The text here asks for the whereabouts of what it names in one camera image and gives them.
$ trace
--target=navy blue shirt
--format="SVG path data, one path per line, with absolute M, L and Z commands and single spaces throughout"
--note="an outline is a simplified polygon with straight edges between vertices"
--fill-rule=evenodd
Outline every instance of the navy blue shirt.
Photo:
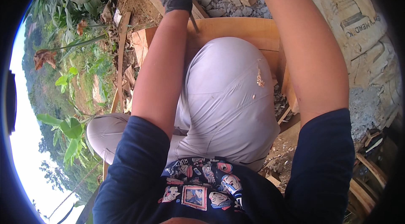
M 193 157 L 165 167 L 170 141 L 131 116 L 96 198 L 94 223 L 342 223 L 354 146 L 347 109 L 300 131 L 285 197 L 266 178 L 226 160 Z

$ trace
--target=person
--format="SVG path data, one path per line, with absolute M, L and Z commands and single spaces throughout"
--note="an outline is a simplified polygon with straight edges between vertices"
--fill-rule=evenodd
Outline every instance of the person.
M 184 77 L 192 0 L 160 1 L 166 14 L 139 72 L 131 116 L 88 126 L 91 144 L 104 141 L 95 149 L 112 163 L 94 223 L 342 223 L 354 164 L 348 76 L 314 3 L 265 0 L 301 113 L 283 197 L 257 173 L 279 132 L 263 56 L 243 40 L 215 39 Z M 108 146 L 114 137 L 121 140 Z

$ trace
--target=wood shavings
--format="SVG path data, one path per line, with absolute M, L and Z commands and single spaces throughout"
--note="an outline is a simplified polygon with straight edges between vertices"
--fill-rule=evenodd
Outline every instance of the wood shavings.
M 260 72 L 260 68 L 259 68 L 259 65 L 257 65 L 257 84 L 260 86 L 260 87 L 264 87 L 265 86 L 265 82 L 262 80 L 262 75 L 261 75 L 261 72 Z

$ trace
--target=leg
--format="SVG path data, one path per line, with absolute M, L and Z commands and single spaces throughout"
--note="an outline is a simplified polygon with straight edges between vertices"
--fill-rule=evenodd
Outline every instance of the leg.
M 263 87 L 257 84 L 258 69 Z M 221 156 L 258 171 L 280 130 L 271 72 L 261 52 L 238 38 L 207 43 L 188 67 L 175 127 L 188 133 L 172 140 L 169 157 Z
M 128 114 L 105 114 L 92 119 L 87 126 L 87 137 L 93 149 L 107 163 L 112 164 L 129 119 Z

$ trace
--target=forearm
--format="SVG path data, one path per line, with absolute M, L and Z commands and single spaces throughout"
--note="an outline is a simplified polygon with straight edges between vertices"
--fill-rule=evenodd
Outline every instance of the forearm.
M 149 47 L 134 88 L 131 115 L 162 129 L 171 139 L 181 81 L 189 14 L 168 12 Z
M 277 24 L 301 111 L 301 125 L 348 107 L 348 76 L 339 45 L 312 0 L 265 0 Z

